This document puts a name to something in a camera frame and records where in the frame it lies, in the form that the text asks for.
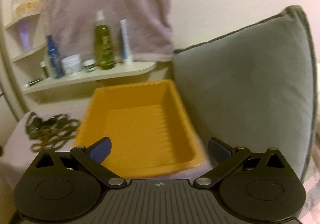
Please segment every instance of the gray pillow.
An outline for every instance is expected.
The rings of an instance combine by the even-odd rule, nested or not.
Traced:
[[[303,178],[315,135],[316,61],[300,6],[179,50],[174,79],[207,146],[277,147]]]

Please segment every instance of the white bottle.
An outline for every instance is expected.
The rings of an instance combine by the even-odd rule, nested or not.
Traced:
[[[105,18],[103,14],[103,10],[99,10],[96,13],[96,26],[105,25]]]
[[[16,9],[19,7],[19,1],[18,0],[12,0],[12,14],[15,18],[17,16]]]
[[[127,30],[127,24],[125,19],[122,19],[120,21],[120,26],[121,26],[122,39],[123,39],[122,59],[125,65],[131,65],[132,55],[131,55],[131,50],[129,45],[128,30]]]

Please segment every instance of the green bottle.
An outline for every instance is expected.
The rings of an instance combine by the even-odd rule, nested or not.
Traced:
[[[97,11],[94,31],[94,51],[97,63],[102,70],[108,70],[115,66],[110,29],[105,23],[102,10]]]

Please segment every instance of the curved shelf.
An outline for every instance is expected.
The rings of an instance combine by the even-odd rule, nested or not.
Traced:
[[[42,48],[45,48],[46,46],[47,46],[47,44],[42,44],[40,46],[37,46],[37,47],[31,49],[30,51],[24,52],[23,54],[20,54],[20,55],[18,55],[16,57],[12,58],[11,62],[16,62],[16,61],[18,61],[18,60],[20,60],[22,58],[28,57],[28,56],[40,51]]]
[[[71,85],[82,82],[125,77],[125,76],[134,76],[140,75],[146,72],[152,71],[156,67],[156,62],[133,62],[131,65],[124,65],[122,63],[117,63],[114,68],[109,70],[101,70],[97,68],[93,72],[84,72],[82,71],[79,75],[75,77],[62,77],[60,79],[45,79],[33,86],[28,88],[23,88],[22,92],[24,94],[47,90],[51,88],[56,88],[65,85]]]
[[[19,15],[16,18],[14,18],[9,24],[5,25],[4,29],[8,29],[9,27],[15,25],[16,23],[18,23],[21,20],[29,19],[29,18],[32,18],[32,17],[40,15],[40,14],[41,14],[41,11],[32,11],[32,12],[27,12],[22,15]]]

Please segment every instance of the yellow tray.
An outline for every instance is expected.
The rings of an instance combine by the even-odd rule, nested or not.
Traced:
[[[102,165],[125,178],[170,174],[202,164],[204,152],[171,80],[97,89],[75,146],[111,139]]]

